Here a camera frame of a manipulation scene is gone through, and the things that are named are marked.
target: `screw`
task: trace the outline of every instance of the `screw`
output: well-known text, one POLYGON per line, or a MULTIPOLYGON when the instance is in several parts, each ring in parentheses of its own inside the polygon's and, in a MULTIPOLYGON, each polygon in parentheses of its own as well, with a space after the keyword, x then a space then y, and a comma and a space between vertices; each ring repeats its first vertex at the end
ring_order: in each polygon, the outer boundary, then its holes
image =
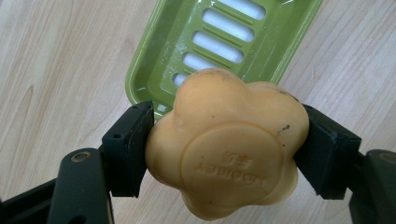
POLYGON ((76 153, 72 156, 71 161, 73 162, 81 162, 81 161, 85 161, 87 159, 89 159, 91 156, 91 152, 89 151, 82 151, 79 153, 76 153))

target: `green soap dish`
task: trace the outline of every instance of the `green soap dish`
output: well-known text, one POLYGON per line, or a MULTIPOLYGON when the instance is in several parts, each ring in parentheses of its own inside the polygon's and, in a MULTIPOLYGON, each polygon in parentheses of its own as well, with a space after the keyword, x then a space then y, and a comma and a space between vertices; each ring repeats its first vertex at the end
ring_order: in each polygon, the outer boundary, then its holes
POLYGON ((322 0, 158 0, 126 77, 132 104, 172 110, 183 79, 222 67, 278 83, 322 0))

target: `soap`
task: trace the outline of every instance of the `soap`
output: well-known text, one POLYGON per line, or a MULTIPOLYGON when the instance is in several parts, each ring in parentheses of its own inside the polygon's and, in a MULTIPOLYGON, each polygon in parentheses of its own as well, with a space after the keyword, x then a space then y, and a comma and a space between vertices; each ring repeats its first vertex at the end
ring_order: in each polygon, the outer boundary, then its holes
POLYGON ((204 69, 184 80, 174 109, 154 125, 146 164, 193 214, 214 220, 289 197, 298 177, 293 155, 308 129, 303 105, 277 85, 204 69))

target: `dark spot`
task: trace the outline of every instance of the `dark spot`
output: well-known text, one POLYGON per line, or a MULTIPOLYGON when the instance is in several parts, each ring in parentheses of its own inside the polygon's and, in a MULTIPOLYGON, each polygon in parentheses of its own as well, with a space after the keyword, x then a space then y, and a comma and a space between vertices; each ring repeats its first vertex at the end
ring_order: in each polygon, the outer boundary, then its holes
POLYGON ((290 125, 288 124, 288 125, 286 125, 285 127, 283 127, 282 131, 285 131, 285 130, 287 130, 287 129, 289 129, 289 128, 290 128, 290 125))
POLYGON ((290 125, 287 124, 285 127, 282 128, 282 130, 277 131, 277 136, 280 136, 283 131, 286 131, 289 128, 290 128, 290 125))

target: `wooden table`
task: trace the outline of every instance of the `wooden table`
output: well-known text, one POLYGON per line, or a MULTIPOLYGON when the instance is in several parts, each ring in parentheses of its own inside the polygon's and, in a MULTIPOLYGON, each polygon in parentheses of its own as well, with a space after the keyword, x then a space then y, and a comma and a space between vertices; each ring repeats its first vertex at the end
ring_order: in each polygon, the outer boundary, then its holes
MULTIPOLYGON (((0 0, 0 195, 56 177, 67 153, 99 147, 130 106, 124 79, 154 0, 0 0)), ((373 148, 396 151, 396 1, 324 0, 280 86, 373 148)), ((146 174, 116 223, 205 223, 146 174)), ((300 175, 282 203, 214 223, 351 223, 350 192, 323 201, 300 175)))

